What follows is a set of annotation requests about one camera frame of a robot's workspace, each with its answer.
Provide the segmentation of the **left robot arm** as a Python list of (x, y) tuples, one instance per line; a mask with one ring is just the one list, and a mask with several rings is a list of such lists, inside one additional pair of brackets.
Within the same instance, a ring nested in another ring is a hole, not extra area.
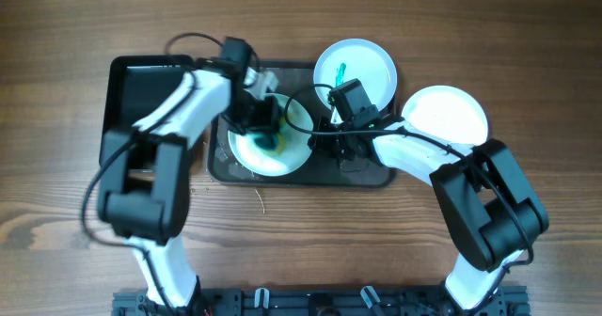
[(127, 55), (110, 68), (99, 170), (84, 194), (128, 247), (147, 283), (135, 298), (146, 315), (207, 315), (198, 275), (183, 246), (191, 203), (190, 170), (205, 129), (223, 119), (235, 134), (277, 151), (282, 112), (273, 75), (244, 40), (227, 37), (219, 53)]

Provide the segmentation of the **green yellow sponge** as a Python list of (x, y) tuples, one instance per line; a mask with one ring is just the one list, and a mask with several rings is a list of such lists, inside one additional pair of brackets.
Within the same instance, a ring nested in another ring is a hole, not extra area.
[(287, 123), (293, 121), (294, 114), (282, 115), (277, 119), (268, 121), (266, 128), (261, 128), (251, 134), (254, 145), (262, 152), (269, 155), (281, 154), (292, 137), (292, 128)]

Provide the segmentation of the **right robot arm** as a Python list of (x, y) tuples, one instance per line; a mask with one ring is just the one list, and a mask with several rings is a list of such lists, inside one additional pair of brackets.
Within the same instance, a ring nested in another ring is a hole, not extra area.
[(444, 281), (455, 308), (473, 315), (515, 266), (534, 259), (532, 245), (549, 217), (509, 148), (489, 137), (481, 105), (464, 90), (430, 86), (383, 117), (359, 80), (331, 87), (328, 105), (341, 117), (319, 129), (353, 154), (396, 168), (430, 185), (458, 259)]

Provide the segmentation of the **white plate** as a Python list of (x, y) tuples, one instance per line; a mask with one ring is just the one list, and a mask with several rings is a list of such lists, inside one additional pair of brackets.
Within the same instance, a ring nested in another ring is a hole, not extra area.
[[(313, 120), (308, 110), (297, 100), (292, 100), (287, 114), (294, 114), (291, 123), (303, 130), (314, 128)], [(299, 132), (292, 126), (292, 137), (281, 154), (269, 155), (259, 150), (251, 140), (251, 134), (239, 135), (228, 132), (230, 149), (239, 164), (251, 172), (268, 177), (278, 177), (290, 174), (302, 166), (311, 156), (308, 146), (309, 134)]]
[(482, 106), (457, 87), (419, 90), (405, 102), (402, 117), (418, 130), (452, 143), (481, 145), (489, 136)]

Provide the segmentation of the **pale blue plate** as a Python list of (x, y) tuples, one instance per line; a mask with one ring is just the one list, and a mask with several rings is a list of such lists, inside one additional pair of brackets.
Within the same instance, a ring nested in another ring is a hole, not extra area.
[(358, 79), (379, 111), (393, 100), (398, 73), (390, 55), (366, 39), (344, 39), (332, 44), (318, 58), (313, 72), (314, 84), (332, 87)]

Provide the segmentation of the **white plate front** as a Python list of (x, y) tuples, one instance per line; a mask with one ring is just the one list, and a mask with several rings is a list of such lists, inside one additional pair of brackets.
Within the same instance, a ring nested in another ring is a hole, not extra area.
[[(313, 120), (308, 110), (297, 100), (292, 100), (287, 114), (294, 114), (291, 123), (303, 130), (314, 128)], [(292, 126), (292, 137), (281, 154), (269, 155), (259, 150), (251, 140), (251, 134), (239, 135), (228, 132), (230, 149), (239, 164), (251, 172), (268, 177), (278, 177), (290, 174), (302, 166), (311, 156), (308, 146), (309, 134), (299, 132)]]

